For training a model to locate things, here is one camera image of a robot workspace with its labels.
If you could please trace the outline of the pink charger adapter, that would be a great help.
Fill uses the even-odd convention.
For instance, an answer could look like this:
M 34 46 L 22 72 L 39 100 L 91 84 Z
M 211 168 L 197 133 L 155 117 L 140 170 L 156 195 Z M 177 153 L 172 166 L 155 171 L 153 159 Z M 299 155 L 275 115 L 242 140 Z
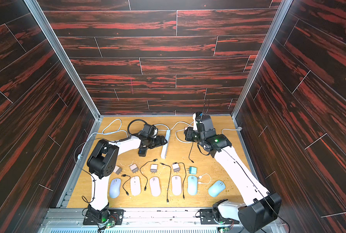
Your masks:
M 119 175 L 122 172 L 122 168 L 119 166 L 115 166 L 114 173 Z
M 130 170 L 132 171 L 132 173 L 136 173 L 139 171 L 139 168 L 136 164 L 132 164 L 129 166 Z

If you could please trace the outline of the teal adapter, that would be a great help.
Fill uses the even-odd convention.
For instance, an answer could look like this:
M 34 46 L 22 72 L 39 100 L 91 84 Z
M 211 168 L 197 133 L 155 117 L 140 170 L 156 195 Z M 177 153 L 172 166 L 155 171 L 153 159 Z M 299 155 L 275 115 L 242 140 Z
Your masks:
M 189 167 L 189 174 L 196 175 L 197 174 L 197 168 L 196 167 Z

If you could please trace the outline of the pink mouse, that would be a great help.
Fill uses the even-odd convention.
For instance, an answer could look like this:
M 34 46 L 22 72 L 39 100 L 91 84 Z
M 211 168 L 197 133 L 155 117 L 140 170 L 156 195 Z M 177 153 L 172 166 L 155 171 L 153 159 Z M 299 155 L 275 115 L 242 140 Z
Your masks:
M 141 184 L 139 176 L 134 176 L 130 179 L 130 189 L 133 196 L 141 193 Z
M 158 177 L 152 177 L 149 180 L 151 194 L 154 197 L 158 197 L 161 194 L 160 180 Z
M 182 193 L 182 180 L 178 175 L 172 176 L 172 193 L 179 196 Z

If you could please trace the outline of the light blue mouse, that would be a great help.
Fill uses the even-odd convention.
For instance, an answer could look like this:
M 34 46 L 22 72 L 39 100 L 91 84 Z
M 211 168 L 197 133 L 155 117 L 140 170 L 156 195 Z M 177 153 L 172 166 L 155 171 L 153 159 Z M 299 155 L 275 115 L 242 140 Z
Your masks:
M 226 185 L 223 181 L 217 180 L 214 184 L 208 189 L 208 193 L 211 197 L 217 197 L 222 191 L 224 191 Z
M 191 196 L 195 196 L 198 192 L 198 178 L 190 175 L 187 179 L 187 192 Z

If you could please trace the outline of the white mouse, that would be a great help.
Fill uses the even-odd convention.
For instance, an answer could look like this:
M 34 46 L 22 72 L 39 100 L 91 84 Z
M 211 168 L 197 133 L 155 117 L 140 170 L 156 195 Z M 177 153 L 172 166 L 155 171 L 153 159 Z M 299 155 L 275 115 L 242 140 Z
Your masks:
M 120 191 L 121 191 L 121 179 L 115 178 L 110 183 L 109 196 L 112 199 L 115 199 L 120 195 Z

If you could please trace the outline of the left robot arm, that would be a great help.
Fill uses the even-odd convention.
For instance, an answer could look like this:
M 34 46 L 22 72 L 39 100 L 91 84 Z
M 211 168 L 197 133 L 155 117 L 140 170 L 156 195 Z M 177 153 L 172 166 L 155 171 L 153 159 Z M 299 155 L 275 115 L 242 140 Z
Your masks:
M 89 206 L 96 211 L 108 207 L 108 181 L 115 169 L 118 155 L 134 149 L 153 149 L 167 144 L 164 136 L 139 138 L 131 136 L 120 141 L 101 139 L 87 161 L 92 175 L 92 201 Z

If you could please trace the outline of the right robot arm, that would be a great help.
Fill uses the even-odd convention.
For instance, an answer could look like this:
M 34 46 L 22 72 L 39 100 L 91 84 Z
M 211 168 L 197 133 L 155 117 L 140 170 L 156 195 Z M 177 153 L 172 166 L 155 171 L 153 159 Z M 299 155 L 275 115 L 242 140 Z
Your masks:
M 278 193 L 270 193 L 247 169 L 229 139 L 217 134 L 209 115 L 193 114 L 192 127 L 184 131 L 185 140 L 196 142 L 211 155 L 228 173 L 243 198 L 244 204 L 223 201 L 213 209 L 216 220 L 231 218 L 239 221 L 250 233 L 255 233 L 278 218 L 282 199 Z

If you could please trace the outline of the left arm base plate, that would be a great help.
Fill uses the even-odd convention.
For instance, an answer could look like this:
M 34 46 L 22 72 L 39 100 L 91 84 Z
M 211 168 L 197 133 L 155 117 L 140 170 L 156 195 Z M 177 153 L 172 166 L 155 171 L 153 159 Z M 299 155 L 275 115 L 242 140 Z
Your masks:
M 87 210 L 83 225 L 85 226 L 114 226 L 114 225 L 121 225 L 122 219 L 124 215 L 123 209 L 104 209 L 102 211 L 96 211 L 96 210 Z

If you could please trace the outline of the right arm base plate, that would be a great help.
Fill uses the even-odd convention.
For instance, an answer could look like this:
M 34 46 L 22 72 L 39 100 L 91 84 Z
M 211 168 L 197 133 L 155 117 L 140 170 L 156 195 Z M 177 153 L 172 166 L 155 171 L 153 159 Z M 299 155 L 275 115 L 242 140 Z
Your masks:
M 238 220 L 232 218 L 224 218 L 218 210 L 213 208 L 200 209 L 195 214 L 195 217 L 200 220 L 202 225 L 217 224 L 217 225 L 232 225 L 239 224 Z

